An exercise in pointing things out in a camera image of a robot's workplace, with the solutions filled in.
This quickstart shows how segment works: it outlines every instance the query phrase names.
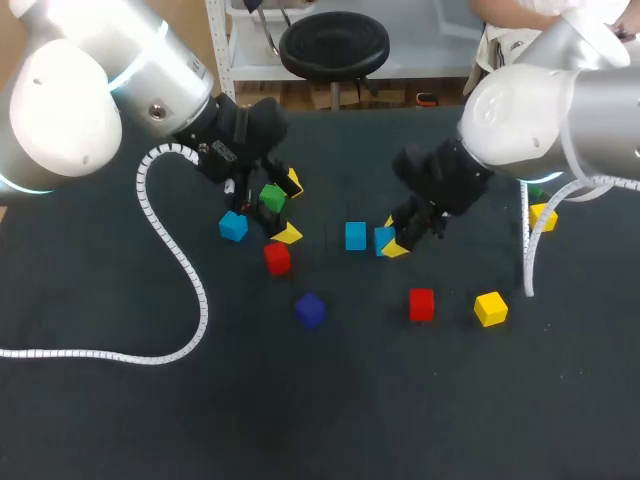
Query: stool seat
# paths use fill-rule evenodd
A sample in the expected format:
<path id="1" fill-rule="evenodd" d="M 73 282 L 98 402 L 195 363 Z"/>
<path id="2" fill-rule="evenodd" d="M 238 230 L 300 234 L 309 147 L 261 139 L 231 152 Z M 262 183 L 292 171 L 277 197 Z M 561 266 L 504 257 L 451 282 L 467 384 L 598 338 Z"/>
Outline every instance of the stool seat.
<path id="1" fill-rule="evenodd" d="M 327 12 L 303 18 L 280 40 L 284 67 L 312 82 L 364 78 L 389 58 L 389 35 L 380 22 L 359 13 Z"/>

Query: person's arm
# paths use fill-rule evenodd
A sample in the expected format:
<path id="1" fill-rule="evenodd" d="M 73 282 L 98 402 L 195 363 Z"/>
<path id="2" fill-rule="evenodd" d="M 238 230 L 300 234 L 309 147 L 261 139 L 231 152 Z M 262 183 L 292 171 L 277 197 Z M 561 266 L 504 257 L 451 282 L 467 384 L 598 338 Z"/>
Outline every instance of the person's arm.
<path id="1" fill-rule="evenodd" d="M 546 30 L 558 19 L 533 12 L 518 0 L 471 0 L 471 9 L 485 22 L 502 28 Z"/>
<path id="2" fill-rule="evenodd" d="M 640 0 L 629 2 L 629 6 L 615 23 L 614 28 L 620 33 L 629 35 L 640 33 Z"/>

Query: green cube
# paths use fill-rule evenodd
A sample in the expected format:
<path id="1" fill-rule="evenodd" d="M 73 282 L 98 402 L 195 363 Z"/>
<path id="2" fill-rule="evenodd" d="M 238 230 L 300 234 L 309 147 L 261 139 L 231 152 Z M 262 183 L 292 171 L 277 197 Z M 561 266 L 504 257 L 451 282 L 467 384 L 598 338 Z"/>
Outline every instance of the green cube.
<path id="1" fill-rule="evenodd" d="M 265 185 L 260 193 L 260 200 L 275 213 L 280 213 L 284 207 L 285 197 L 284 191 L 277 185 Z"/>
<path id="2" fill-rule="evenodd" d="M 534 197 L 544 197 L 547 195 L 543 189 L 536 187 L 535 185 L 529 185 L 529 193 Z"/>

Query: blue cube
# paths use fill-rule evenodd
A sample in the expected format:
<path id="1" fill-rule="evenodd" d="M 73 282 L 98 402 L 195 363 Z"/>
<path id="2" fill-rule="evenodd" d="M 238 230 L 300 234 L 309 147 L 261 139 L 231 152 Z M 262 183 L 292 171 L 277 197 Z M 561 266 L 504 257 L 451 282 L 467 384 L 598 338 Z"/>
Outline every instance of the blue cube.
<path id="1" fill-rule="evenodd" d="M 247 217 L 243 215 L 237 215 L 234 212 L 227 212 L 222 220 L 220 220 L 220 236 L 231 240 L 233 242 L 239 242 L 249 231 L 249 224 L 247 223 Z"/>
<path id="2" fill-rule="evenodd" d="M 389 245 L 389 242 L 396 236 L 396 230 L 393 227 L 380 227 L 376 228 L 373 232 L 376 239 L 376 255 L 384 257 L 382 249 Z"/>
<path id="3" fill-rule="evenodd" d="M 307 293 L 298 300 L 295 305 L 295 310 L 298 320 L 309 329 L 315 328 L 324 322 L 327 313 L 324 302 L 313 293 Z"/>
<path id="4" fill-rule="evenodd" d="M 367 249 L 367 224 L 365 222 L 347 222 L 344 235 L 347 251 L 364 252 Z"/>

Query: white coiled cable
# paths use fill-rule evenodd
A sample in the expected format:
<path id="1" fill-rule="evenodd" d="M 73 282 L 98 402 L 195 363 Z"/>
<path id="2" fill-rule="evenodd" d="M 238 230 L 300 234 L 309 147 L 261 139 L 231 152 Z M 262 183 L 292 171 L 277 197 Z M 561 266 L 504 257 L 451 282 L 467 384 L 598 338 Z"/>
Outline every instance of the white coiled cable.
<path id="1" fill-rule="evenodd" d="M 596 175 L 593 177 L 588 177 L 588 181 L 590 186 L 591 185 L 599 186 L 599 187 L 613 186 L 618 188 L 626 188 L 627 190 L 640 191 L 640 182 L 637 182 L 635 180 L 627 180 L 624 178 L 609 177 L 605 175 Z M 565 198 L 567 198 L 573 192 L 580 190 L 581 188 L 584 188 L 584 186 L 585 185 L 582 180 L 575 180 L 574 182 L 571 182 L 565 185 L 564 187 L 562 187 L 560 190 L 558 190 L 555 193 L 553 197 L 551 197 L 551 200 L 547 202 L 546 207 L 542 211 L 542 215 L 540 215 L 540 218 L 538 218 L 538 221 L 536 222 L 536 226 L 534 227 L 533 232 L 531 232 L 531 237 L 529 239 L 528 246 L 524 250 L 524 291 L 527 297 L 533 297 L 534 295 L 533 267 L 536 259 L 536 250 L 538 248 L 538 243 L 540 241 L 540 236 L 542 235 L 542 231 L 544 230 L 544 226 L 549 221 L 549 217 L 551 217 L 551 214 L 553 213 L 553 211 L 558 207 L 558 205 L 560 205 L 560 202 L 562 202 Z M 525 224 L 524 208 L 523 208 L 522 215 L 523 215 L 522 222 L 523 224 Z"/>
<path id="2" fill-rule="evenodd" d="M 520 182 L 520 205 L 522 206 L 522 261 L 529 249 L 529 186 Z"/>
<path id="3" fill-rule="evenodd" d="M 153 212 L 149 200 L 147 198 L 147 172 L 149 166 L 153 161 L 162 156 L 165 153 L 178 153 L 184 158 L 189 160 L 194 165 L 198 165 L 198 154 L 188 147 L 178 145 L 176 143 L 164 144 L 151 150 L 143 159 L 140 167 L 138 168 L 138 175 L 136 178 L 136 191 L 138 193 L 138 200 L 140 206 L 144 211 L 144 214 L 151 223 L 151 226 L 160 235 L 162 241 L 167 245 L 171 253 L 175 255 L 176 259 L 180 262 L 180 265 L 184 269 L 185 273 L 189 276 L 189 280 L 193 284 L 193 288 L 198 296 L 198 302 L 200 304 L 200 323 L 193 338 L 184 347 L 175 353 L 170 355 L 164 355 L 161 357 L 141 357 L 137 355 L 125 355 L 123 353 L 107 352 L 101 350 L 3 350 L 0 349 L 0 357 L 4 358 L 16 358 L 16 359 L 35 359 L 35 358 L 96 358 L 101 360 L 112 360 L 114 362 L 132 363 L 137 365 L 165 365 L 167 363 L 175 362 L 181 358 L 187 356 L 202 340 L 204 332 L 207 329 L 207 323 L 209 321 L 209 307 L 207 305 L 207 296 L 202 287 L 202 282 L 198 277 L 198 274 L 191 266 L 191 263 L 185 257 L 180 247 L 173 241 L 171 235 L 165 230 Z"/>

